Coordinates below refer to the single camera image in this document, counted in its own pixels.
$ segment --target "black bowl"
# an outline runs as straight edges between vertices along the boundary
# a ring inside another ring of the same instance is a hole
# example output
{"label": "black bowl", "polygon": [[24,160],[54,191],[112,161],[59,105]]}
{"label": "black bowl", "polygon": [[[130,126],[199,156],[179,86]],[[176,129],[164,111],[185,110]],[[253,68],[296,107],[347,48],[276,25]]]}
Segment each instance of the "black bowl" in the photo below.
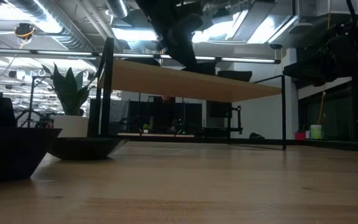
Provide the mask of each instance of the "black bowl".
{"label": "black bowl", "polygon": [[0,182],[29,178],[60,131],[0,127]]}
{"label": "black bowl", "polygon": [[57,138],[49,153],[63,160],[99,160],[125,145],[127,139]]}

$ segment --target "black planter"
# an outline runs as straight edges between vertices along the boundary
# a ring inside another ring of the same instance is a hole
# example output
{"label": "black planter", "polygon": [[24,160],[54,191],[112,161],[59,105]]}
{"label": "black planter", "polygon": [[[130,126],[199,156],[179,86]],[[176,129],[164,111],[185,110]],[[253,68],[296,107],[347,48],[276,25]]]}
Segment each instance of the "black planter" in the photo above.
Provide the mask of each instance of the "black planter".
{"label": "black planter", "polygon": [[29,178],[60,131],[0,127],[0,182]]}
{"label": "black planter", "polygon": [[100,160],[127,141],[116,138],[57,138],[48,152],[63,160]]}

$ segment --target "potted plant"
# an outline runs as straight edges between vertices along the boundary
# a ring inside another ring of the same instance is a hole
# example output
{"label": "potted plant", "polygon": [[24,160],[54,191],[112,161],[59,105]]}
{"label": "potted plant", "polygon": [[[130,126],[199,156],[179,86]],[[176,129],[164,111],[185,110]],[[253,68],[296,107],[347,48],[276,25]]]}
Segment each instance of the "potted plant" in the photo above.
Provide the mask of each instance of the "potted plant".
{"label": "potted plant", "polygon": [[149,133],[150,126],[148,124],[143,125],[143,133],[147,134]]}
{"label": "potted plant", "polygon": [[60,138],[87,137],[88,119],[80,115],[82,104],[88,99],[92,81],[83,87],[84,71],[74,76],[73,70],[68,69],[64,77],[55,64],[55,70],[52,72],[43,65],[44,71],[51,74],[53,79],[53,90],[57,94],[60,103],[63,106],[65,115],[54,116],[53,127],[62,128],[59,134]]}

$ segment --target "white pot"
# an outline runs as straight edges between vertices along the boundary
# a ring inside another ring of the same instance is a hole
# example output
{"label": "white pot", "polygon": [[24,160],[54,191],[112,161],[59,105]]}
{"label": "white pot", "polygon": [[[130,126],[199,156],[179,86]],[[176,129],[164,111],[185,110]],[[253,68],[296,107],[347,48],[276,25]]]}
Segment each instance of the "white pot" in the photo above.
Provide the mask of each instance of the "white pot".
{"label": "white pot", "polygon": [[59,138],[86,138],[88,136],[88,119],[81,116],[51,116],[53,127],[63,129]]}

